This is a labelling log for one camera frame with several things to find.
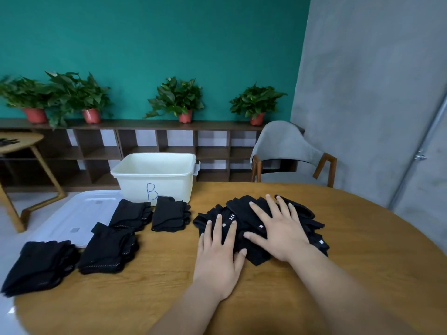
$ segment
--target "red flower pot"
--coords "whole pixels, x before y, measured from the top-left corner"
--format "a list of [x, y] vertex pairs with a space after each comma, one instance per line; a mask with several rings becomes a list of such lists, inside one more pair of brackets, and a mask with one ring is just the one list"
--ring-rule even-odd
[[94, 109], [94, 108], [84, 109], [82, 111], [82, 115], [84, 116], [86, 123], [100, 123], [101, 122], [101, 115], [99, 114], [97, 109]]
[[253, 115], [250, 116], [250, 124], [252, 126], [260, 126], [264, 121], [265, 113], [258, 114], [256, 118], [253, 118]]
[[193, 118], [193, 111], [192, 109], [188, 109], [188, 113], [187, 114], [180, 114], [178, 116], [178, 120], [181, 123], [191, 123], [191, 119]]
[[23, 112], [26, 115], [26, 118], [31, 123], [47, 123], [47, 115], [45, 111], [40, 108], [23, 108]]

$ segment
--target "bin handle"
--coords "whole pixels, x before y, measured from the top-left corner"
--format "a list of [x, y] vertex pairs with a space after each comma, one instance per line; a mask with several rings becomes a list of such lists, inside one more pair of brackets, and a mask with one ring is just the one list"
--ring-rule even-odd
[[194, 166], [194, 173], [193, 173], [193, 176], [197, 176], [199, 169], [200, 169], [200, 161], [198, 162], [198, 164], [196, 164], [196, 165]]

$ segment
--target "stack of black gloves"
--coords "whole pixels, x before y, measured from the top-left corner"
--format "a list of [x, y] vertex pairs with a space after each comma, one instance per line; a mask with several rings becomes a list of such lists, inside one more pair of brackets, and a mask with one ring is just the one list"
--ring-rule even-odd
[[82, 274], [121, 272], [139, 249], [132, 228], [116, 230], [98, 222], [92, 233], [78, 263]]
[[79, 256], [70, 241], [26, 242], [1, 292], [11, 297], [52, 289], [75, 269]]
[[122, 199], [110, 220], [109, 227], [142, 231], [152, 220], [152, 214], [150, 202], [134, 203]]
[[159, 196], [157, 207], [152, 218], [153, 231], [182, 231], [190, 222], [191, 206], [184, 201], [176, 201], [173, 197]]
[[[288, 204], [292, 203], [299, 216], [301, 225], [309, 239], [309, 243], [317, 247], [323, 254], [328, 256], [327, 250], [329, 245], [323, 240], [320, 234], [315, 233], [316, 230], [323, 228], [325, 225], [314, 220], [315, 214], [307, 207], [288, 200], [283, 197], [283, 200]], [[250, 231], [256, 233], [264, 238], [267, 238], [267, 231], [264, 223], [250, 208], [249, 203], [256, 203], [262, 210], [264, 210], [270, 217], [271, 212], [267, 201], [260, 197], [254, 199], [251, 196], [243, 196], [241, 198], [234, 198], [227, 202], [226, 207], [217, 205], [211, 209], [208, 213], [199, 213], [198, 217], [194, 219], [193, 224], [198, 228], [199, 235], [205, 232], [205, 227], [208, 220], [212, 221], [212, 228], [214, 228], [217, 214], [222, 215], [222, 244], [227, 237], [228, 230], [233, 220], [237, 221], [236, 240], [234, 242], [233, 252], [247, 249], [246, 258], [255, 266], [268, 261], [271, 255], [260, 246], [250, 242], [244, 238], [244, 232]]]

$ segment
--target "hand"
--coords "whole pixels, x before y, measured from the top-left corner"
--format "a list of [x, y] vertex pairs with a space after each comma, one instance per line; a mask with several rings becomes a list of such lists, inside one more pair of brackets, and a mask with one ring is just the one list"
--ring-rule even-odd
[[282, 197], [277, 196], [276, 200], [281, 208], [279, 210], [270, 195], [267, 194], [265, 198], [269, 204], [272, 217], [253, 202], [250, 202], [250, 207], [264, 223], [267, 230], [267, 239], [248, 231], [244, 233], [244, 237], [264, 248], [277, 259], [289, 262], [290, 256], [296, 248], [308, 245], [309, 240], [292, 204], [289, 203], [288, 207]]
[[209, 287], [219, 301], [230, 296], [244, 265], [247, 249], [242, 249], [233, 260], [237, 222], [233, 221], [222, 245], [222, 215], [217, 215], [211, 239], [211, 221], [198, 241], [194, 282]]

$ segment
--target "green plant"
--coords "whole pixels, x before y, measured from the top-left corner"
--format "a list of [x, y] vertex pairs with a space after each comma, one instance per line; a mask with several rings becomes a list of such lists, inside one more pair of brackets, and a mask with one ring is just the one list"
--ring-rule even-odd
[[52, 89], [50, 126], [65, 127], [68, 115], [90, 108], [111, 116], [105, 108], [111, 103], [107, 95], [110, 87], [100, 87], [91, 73], [88, 73], [87, 80], [81, 79], [79, 73], [74, 72], [46, 73], [50, 77], [49, 87]]
[[233, 104], [230, 111], [238, 115], [245, 112], [245, 117], [252, 115], [253, 118], [256, 118], [261, 113], [277, 112], [276, 100], [284, 95], [287, 94], [275, 91], [275, 88], [272, 86], [258, 87], [254, 84], [230, 101]]
[[195, 86], [195, 78], [186, 82], [180, 80], [180, 84], [175, 77], [166, 78], [167, 82], [157, 87], [158, 95], [154, 99], [149, 99], [152, 111], [147, 112], [144, 118], [163, 115], [159, 110], [165, 113], [173, 112], [175, 116], [187, 114], [188, 110], [203, 109], [205, 106], [200, 102], [202, 97], [202, 87]]
[[0, 81], [0, 96], [5, 98], [8, 107], [45, 109], [49, 106], [52, 89], [29, 78], [5, 76]]

